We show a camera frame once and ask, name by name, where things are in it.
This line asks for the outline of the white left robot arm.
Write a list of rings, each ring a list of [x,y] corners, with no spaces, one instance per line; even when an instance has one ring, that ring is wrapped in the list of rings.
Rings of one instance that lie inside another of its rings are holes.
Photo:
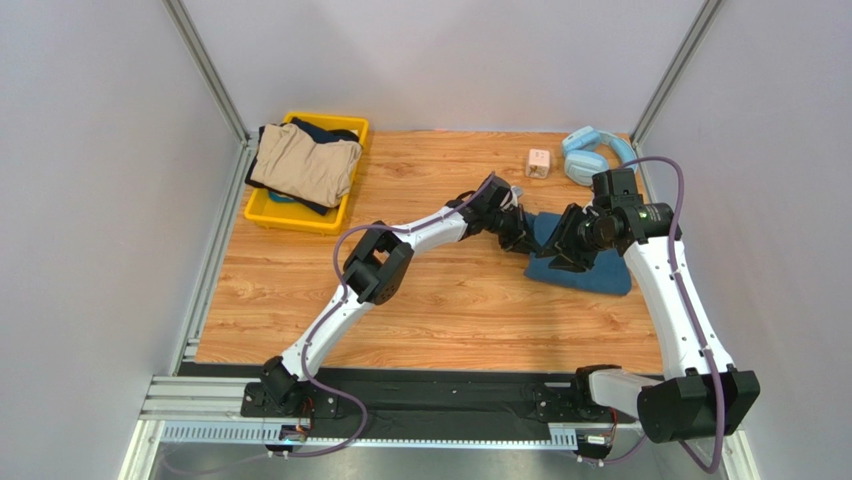
[[[540,248],[516,190],[495,174],[423,218],[400,225],[377,221],[342,234],[360,238],[346,260],[338,250],[332,254],[333,296],[311,326],[263,366],[260,382],[277,409],[285,415],[301,409],[305,385],[327,355],[362,316],[398,292],[418,255],[482,232],[495,235],[507,252],[529,255]]]

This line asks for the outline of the blue t-shirt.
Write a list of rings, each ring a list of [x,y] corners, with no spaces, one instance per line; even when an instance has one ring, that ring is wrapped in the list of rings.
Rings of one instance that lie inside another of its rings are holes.
[[[560,219],[560,214],[552,212],[526,213],[526,220],[540,246],[550,239]],[[614,296],[625,296],[632,289],[630,272],[615,250],[600,252],[593,268],[580,273],[552,269],[549,267],[552,260],[554,257],[538,258],[530,254],[524,276],[549,285]]]

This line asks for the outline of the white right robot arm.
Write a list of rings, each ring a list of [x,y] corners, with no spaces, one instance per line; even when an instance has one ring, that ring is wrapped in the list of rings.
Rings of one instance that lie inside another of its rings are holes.
[[[569,205],[537,257],[554,270],[591,271],[615,251],[637,281],[662,353],[662,380],[614,365],[578,369],[577,406],[612,408],[637,419],[654,443],[733,434],[761,387],[740,370],[702,310],[680,239],[679,212],[647,203],[629,168],[594,175],[588,208]]]

